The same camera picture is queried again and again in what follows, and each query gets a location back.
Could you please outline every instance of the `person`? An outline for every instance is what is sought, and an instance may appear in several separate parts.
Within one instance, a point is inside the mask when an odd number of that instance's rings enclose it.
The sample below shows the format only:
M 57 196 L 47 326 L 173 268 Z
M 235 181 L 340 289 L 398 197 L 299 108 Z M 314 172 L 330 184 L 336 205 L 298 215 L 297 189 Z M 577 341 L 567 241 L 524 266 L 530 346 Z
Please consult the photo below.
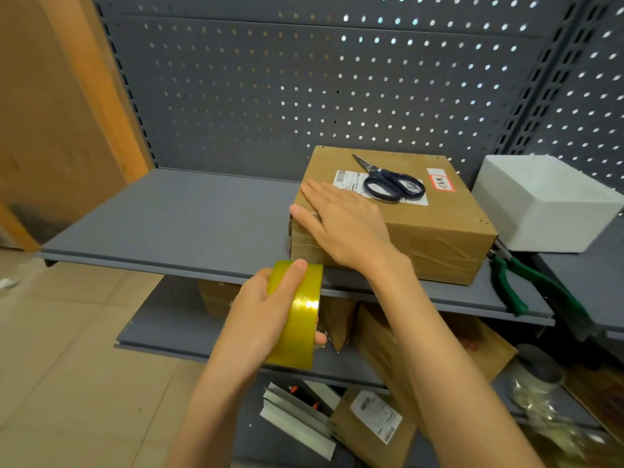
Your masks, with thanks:
M 312 180 L 301 191 L 322 222 L 297 205 L 290 206 L 292 217 L 336 262 L 359 271 L 384 309 L 440 466 L 543 467 L 425 294 L 409 258 L 390 242 L 377 205 Z M 266 292 L 270 269 L 242 286 L 191 397 L 168 468 L 230 465 L 241 399 L 277 343 L 306 266 L 295 261 L 271 296 Z

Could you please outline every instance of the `pliers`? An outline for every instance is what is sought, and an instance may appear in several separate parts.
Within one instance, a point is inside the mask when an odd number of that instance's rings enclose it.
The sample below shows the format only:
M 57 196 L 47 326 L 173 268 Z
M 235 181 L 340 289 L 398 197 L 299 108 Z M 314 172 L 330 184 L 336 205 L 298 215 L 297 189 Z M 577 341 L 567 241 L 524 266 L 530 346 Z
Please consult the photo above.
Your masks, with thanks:
M 492 287 L 507 306 L 507 309 L 514 315 L 526 314 L 528 306 L 509 285 L 507 270 L 532 283 L 543 296 L 548 298 L 555 313 L 566 321 L 568 326 L 574 325 L 574 327 L 582 329 L 583 334 L 587 335 L 596 335 L 600 332 L 583 305 L 570 294 L 570 291 L 550 276 L 523 265 L 511 255 L 500 240 L 497 239 L 494 242 L 494 247 L 487 257 L 490 258 L 490 267 L 492 268 L 490 275 Z

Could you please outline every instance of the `red-bordered sticker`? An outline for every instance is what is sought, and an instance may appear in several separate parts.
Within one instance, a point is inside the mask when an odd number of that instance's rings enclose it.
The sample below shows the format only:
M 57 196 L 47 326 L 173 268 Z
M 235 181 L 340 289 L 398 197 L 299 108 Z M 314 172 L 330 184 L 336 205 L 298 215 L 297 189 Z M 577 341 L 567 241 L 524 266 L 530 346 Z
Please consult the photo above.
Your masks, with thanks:
M 429 178 L 433 183 L 433 187 L 438 190 L 447 190 L 449 192 L 455 192 L 453 188 L 453 184 L 450 182 L 450 179 L 446 175 L 444 169 L 427 169 L 429 173 Z

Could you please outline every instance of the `left hand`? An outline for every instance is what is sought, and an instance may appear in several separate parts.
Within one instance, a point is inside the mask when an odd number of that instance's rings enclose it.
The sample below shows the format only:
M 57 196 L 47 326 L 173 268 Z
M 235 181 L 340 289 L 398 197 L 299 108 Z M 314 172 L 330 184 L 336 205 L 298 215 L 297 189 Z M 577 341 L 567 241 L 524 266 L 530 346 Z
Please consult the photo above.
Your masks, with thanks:
M 243 284 L 209 361 L 225 360 L 231 369 L 241 370 L 243 377 L 255 374 L 277 344 L 307 268 L 308 263 L 303 259 L 295 261 L 270 296 L 266 291 L 271 275 L 269 268 L 261 269 Z M 327 337 L 316 332 L 315 342 L 324 345 Z

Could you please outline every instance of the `white box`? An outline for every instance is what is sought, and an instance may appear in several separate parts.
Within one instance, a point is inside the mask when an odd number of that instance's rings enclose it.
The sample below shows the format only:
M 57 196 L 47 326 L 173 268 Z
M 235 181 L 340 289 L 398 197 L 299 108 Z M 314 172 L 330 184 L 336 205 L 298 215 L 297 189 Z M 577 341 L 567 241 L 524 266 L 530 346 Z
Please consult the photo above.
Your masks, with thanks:
M 585 251 L 624 205 L 552 156 L 486 156 L 472 195 L 511 251 Z

